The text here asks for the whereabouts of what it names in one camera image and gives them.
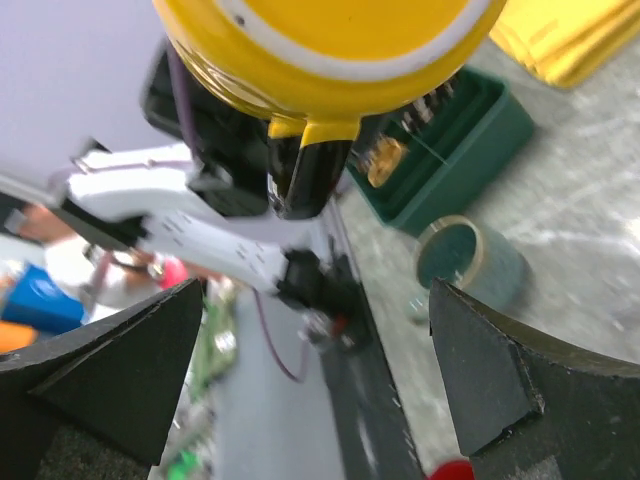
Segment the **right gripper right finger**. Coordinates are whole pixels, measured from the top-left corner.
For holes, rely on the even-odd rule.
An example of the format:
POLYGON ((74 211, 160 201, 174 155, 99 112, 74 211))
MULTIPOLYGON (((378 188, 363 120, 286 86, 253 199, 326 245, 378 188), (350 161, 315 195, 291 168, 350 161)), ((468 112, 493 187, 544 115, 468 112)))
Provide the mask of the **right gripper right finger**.
POLYGON ((476 478, 638 478, 637 364, 561 341, 441 280, 429 315, 476 478))

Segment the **grey-green glazed mug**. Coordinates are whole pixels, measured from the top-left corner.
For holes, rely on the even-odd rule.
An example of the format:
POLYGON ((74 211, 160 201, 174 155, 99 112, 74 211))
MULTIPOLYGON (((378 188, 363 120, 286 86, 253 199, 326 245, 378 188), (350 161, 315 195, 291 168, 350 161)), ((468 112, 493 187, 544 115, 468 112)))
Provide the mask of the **grey-green glazed mug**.
POLYGON ((526 261, 497 230, 462 215, 432 222, 418 238, 414 274, 429 291, 441 279, 495 310, 510 307, 525 280, 526 261))

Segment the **yellow mug black handle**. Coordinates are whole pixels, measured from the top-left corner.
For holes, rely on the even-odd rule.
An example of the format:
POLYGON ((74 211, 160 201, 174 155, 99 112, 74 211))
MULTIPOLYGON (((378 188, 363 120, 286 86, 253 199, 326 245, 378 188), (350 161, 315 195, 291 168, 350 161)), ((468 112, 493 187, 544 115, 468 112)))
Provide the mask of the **yellow mug black handle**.
POLYGON ((158 1, 183 139, 196 142, 184 80, 268 124, 267 198, 285 220, 327 204, 362 120, 456 73, 500 1, 158 1))

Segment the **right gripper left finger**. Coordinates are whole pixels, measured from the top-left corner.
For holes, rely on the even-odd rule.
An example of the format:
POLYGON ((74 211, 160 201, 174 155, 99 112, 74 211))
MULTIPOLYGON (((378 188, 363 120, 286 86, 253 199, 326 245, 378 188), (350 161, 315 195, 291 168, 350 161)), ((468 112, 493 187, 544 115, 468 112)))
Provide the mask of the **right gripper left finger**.
POLYGON ((201 286, 189 280, 2 355, 2 478, 147 478, 165 448, 201 315, 201 286))

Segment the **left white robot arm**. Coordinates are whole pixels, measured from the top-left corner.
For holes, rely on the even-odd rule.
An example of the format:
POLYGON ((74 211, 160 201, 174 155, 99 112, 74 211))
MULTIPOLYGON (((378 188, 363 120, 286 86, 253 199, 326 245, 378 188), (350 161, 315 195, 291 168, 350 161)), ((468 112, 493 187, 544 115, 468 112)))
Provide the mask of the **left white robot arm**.
POLYGON ((304 315, 312 344, 367 346, 371 312, 331 199, 339 169, 316 169, 303 212, 291 213, 274 179, 307 177, 284 160, 296 146, 269 146, 265 122, 207 93, 170 46, 150 71, 142 111, 176 143, 80 155, 52 182, 55 213, 105 249, 170 254, 277 298, 304 315))

